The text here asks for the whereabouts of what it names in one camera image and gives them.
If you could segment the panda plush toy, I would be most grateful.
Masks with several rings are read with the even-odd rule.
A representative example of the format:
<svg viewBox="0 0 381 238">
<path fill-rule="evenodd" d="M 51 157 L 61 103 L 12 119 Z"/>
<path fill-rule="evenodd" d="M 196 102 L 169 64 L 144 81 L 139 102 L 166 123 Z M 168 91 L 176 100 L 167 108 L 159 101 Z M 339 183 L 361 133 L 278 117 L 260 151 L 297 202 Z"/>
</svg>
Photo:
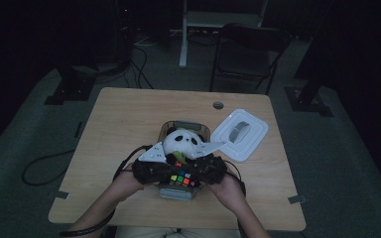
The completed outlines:
<svg viewBox="0 0 381 238">
<path fill-rule="evenodd" d="M 178 129 L 166 136 L 162 142 L 164 152 L 182 164 L 198 158 L 196 154 L 202 145 L 200 135 L 187 129 Z"/>
</svg>

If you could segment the person's left hand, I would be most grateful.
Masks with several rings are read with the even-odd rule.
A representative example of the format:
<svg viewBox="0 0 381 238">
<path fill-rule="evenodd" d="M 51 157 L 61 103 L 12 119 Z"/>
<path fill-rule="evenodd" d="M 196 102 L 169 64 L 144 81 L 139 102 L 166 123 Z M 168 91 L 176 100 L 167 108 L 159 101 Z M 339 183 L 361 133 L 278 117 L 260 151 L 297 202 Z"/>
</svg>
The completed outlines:
<svg viewBox="0 0 381 238">
<path fill-rule="evenodd" d="M 115 203 L 126 200 L 129 196 L 143 190 L 145 187 L 135 179 L 132 166 L 133 164 L 129 164 L 108 188 L 109 198 Z"/>
</svg>

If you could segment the black folding chair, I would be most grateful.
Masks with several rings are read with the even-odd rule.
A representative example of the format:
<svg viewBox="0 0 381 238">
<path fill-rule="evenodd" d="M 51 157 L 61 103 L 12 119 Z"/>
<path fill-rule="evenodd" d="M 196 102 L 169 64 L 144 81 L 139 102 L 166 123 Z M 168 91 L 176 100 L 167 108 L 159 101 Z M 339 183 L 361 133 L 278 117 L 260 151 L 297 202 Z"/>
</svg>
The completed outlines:
<svg viewBox="0 0 381 238">
<path fill-rule="evenodd" d="M 291 40 L 291 35 L 281 29 L 224 25 L 216 40 L 209 90 L 213 90 L 214 80 L 220 76 L 257 81 L 256 89 L 267 79 L 268 95 L 279 59 Z"/>
</svg>

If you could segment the colourful puzzle cube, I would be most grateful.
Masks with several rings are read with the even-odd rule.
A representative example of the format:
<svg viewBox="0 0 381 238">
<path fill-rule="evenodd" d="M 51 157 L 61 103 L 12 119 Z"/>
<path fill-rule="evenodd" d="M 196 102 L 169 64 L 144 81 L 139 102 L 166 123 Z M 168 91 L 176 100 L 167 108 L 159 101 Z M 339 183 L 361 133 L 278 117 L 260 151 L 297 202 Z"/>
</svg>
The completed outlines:
<svg viewBox="0 0 381 238">
<path fill-rule="evenodd" d="M 170 184 L 184 187 L 196 187 L 196 181 L 193 179 L 190 170 L 184 164 L 176 162 L 173 169 L 174 171 L 170 177 Z"/>
</svg>

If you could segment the clear plastic storage box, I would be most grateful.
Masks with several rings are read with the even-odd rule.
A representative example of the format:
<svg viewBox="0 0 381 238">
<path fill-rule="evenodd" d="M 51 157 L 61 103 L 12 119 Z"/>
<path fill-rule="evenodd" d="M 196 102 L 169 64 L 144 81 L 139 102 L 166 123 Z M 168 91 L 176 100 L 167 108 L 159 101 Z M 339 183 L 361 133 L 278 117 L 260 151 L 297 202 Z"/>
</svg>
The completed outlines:
<svg viewBox="0 0 381 238">
<path fill-rule="evenodd" d="M 210 130 L 203 124 L 187 121 L 168 121 L 162 126 L 162 130 L 159 136 L 159 141 L 162 143 L 167 135 L 178 129 L 187 129 L 194 131 L 200 135 L 202 142 L 207 143 L 209 141 Z M 170 165 L 174 166 L 178 162 L 173 157 L 167 156 L 167 161 Z M 192 200 L 197 192 L 200 190 L 200 186 L 196 187 L 184 187 L 172 184 L 159 185 L 159 195 L 163 198 L 175 199 L 175 200 Z"/>
</svg>

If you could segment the person's right hand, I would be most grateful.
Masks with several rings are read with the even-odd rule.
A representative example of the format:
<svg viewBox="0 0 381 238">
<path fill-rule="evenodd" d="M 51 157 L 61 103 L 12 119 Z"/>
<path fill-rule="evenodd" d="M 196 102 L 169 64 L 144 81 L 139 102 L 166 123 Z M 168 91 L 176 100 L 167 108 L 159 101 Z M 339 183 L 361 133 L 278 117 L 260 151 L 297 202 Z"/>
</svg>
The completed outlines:
<svg viewBox="0 0 381 238">
<path fill-rule="evenodd" d="M 209 184 L 207 187 L 218 201 L 234 214 L 244 208 L 246 199 L 241 182 L 232 172 L 227 172 L 220 183 Z"/>
</svg>

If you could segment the white box lid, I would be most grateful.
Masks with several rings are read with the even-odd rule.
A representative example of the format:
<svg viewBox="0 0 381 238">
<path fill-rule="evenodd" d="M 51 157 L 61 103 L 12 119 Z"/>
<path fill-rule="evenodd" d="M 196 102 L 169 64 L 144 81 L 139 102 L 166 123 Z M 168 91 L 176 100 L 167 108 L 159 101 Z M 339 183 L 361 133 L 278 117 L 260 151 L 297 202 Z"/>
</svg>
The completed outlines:
<svg viewBox="0 0 381 238">
<path fill-rule="evenodd" d="M 268 124 L 244 109 L 235 109 L 211 133 L 211 142 L 222 142 L 220 152 L 243 163 L 250 158 L 269 131 Z"/>
</svg>

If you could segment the white metal stand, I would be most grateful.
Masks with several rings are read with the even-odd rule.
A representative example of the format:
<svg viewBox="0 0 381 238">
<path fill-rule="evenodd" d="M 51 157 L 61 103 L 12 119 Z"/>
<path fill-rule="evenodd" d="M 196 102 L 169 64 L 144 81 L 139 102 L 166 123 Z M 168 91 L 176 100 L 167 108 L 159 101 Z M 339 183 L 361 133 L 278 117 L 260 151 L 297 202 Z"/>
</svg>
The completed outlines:
<svg viewBox="0 0 381 238">
<path fill-rule="evenodd" d="M 261 27 L 269 0 L 261 0 L 261 7 L 257 14 L 190 11 L 188 2 L 189 0 L 183 0 L 182 45 L 179 68 L 187 67 L 189 28 L 219 29 L 227 23 L 241 23 Z"/>
</svg>

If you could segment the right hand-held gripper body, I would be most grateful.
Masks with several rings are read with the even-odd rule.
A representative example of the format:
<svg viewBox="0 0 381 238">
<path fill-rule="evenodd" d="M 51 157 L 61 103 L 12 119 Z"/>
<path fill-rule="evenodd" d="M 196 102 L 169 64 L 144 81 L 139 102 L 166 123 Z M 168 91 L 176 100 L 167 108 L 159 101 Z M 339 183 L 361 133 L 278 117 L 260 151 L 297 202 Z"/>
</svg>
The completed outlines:
<svg viewBox="0 0 381 238">
<path fill-rule="evenodd" d="M 220 183 L 227 171 L 224 160 L 213 153 L 224 147 L 222 142 L 202 143 L 197 150 L 198 158 L 190 166 L 192 175 L 208 176 L 208 184 Z"/>
</svg>

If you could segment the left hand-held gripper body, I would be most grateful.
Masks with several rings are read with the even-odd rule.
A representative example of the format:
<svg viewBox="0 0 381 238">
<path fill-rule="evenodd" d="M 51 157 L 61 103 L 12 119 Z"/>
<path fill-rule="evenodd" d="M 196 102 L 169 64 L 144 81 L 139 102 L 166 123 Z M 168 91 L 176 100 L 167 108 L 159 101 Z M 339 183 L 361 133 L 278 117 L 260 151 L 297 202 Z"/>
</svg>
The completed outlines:
<svg viewBox="0 0 381 238">
<path fill-rule="evenodd" d="M 155 183 L 157 175 L 172 175 L 162 143 L 152 146 L 133 163 L 132 172 L 141 184 Z"/>
</svg>

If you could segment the black stand base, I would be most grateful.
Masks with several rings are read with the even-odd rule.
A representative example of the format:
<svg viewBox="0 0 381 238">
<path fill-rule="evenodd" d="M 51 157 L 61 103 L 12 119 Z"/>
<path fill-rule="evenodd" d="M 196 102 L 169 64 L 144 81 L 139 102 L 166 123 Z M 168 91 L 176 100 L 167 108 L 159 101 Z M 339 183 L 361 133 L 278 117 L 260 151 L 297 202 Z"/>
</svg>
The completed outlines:
<svg viewBox="0 0 381 238">
<path fill-rule="evenodd" d="M 323 77 L 319 70 L 301 65 L 296 72 L 296 77 L 306 79 L 307 83 L 303 87 L 284 87 L 292 109 L 296 112 L 315 112 L 322 117 L 332 117 L 330 108 L 319 96 L 319 90 L 323 85 Z"/>
<path fill-rule="evenodd" d="M 96 77 L 75 70 L 69 65 L 57 68 L 61 82 L 53 95 L 47 97 L 46 105 L 63 105 L 66 101 L 87 101 Z"/>
</svg>

